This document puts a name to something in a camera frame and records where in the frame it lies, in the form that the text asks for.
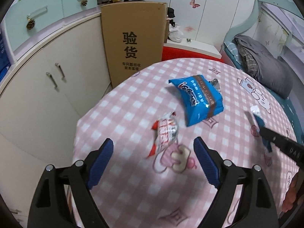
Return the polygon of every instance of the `hand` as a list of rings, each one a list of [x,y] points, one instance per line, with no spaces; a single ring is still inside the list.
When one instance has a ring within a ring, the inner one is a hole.
[[[297,197],[297,193],[295,191],[295,184],[298,180],[298,174],[295,174],[294,177],[291,180],[289,189],[285,195],[285,200],[282,204],[282,212],[287,212],[293,207],[293,203],[295,202],[295,199]]]

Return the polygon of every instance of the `blue bin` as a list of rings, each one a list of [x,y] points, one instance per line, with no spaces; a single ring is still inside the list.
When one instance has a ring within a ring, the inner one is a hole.
[[[5,48],[4,48],[4,43],[3,43],[3,38],[0,33],[0,81],[3,79],[5,74],[7,73],[8,69],[10,68],[10,61],[7,57]]]

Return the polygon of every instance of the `pink checkered tablecloth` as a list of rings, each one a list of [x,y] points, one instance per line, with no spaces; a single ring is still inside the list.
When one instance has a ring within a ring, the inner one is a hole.
[[[168,80],[197,74],[208,81],[218,79],[224,111],[186,127],[181,96]],[[242,71],[206,59],[156,63],[121,83],[78,121],[73,161],[85,159],[106,138],[113,140],[113,156],[100,183],[91,190],[111,228],[198,226],[216,189],[207,182],[193,152],[193,140],[197,136],[223,159],[230,159],[238,166],[261,165],[279,213],[298,168],[276,147],[271,158],[264,155],[262,139],[256,133],[257,124],[250,113],[253,105],[259,106],[266,127],[296,141],[279,103]],[[147,159],[155,140],[151,126],[171,111],[176,111],[180,146],[170,146],[162,157]],[[240,195],[241,186],[238,186],[224,227],[231,224]],[[81,226],[75,204],[73,209]]]

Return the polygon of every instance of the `plaid pillow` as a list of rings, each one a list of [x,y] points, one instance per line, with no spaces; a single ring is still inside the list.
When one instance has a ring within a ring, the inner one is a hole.
[[[257,75],[258,68],[256,60],[254,60],[252,54],[250,54],[250,52],[247,51],[245,48],[238,45],[238,50],[244,60],[243,66],[246,68],[246,73],[249,74],[251,77],[255,78]]]

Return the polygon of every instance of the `blue bedsheet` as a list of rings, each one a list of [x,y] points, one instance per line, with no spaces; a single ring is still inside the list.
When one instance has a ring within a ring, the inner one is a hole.
[[[233,44],[231,44],[229,47],[230,47],[230,50],[232,50],[232,48],[234,48]],[[237,52],[234,50],[233,54],[232,54],[227,49],[227,47],[224,48],[224,51],[226,52],[227,56],[231,59],[231,61],[235,65],[235,67],[237,69],[240,69],[240,70],[244,71],[243,66],[240,65],[239,61],[237,61],[235,59],[235,57],[236,57],[235,55],[237,54]],[[289,98],[283,99],[278,94],[276,94],[274,91],[270,90],[267,87],[265,87],[265,88],[271,93],[271,95],[279,102],[279,104],[283,108],[285,114],[287,115],[287,117],[288,117],[288,119],[289,119],[289,121],[290,121],[290,123],[293,127],[295,137],[297,138],[297,143],[304,145],[304,141],[302,140],[303,135],[304,135],[303,130],[302,130],[299,118],[297,116],[297,113],[295,111],[295,108],[292,105],[292,102],[290,101],[290,99]]]

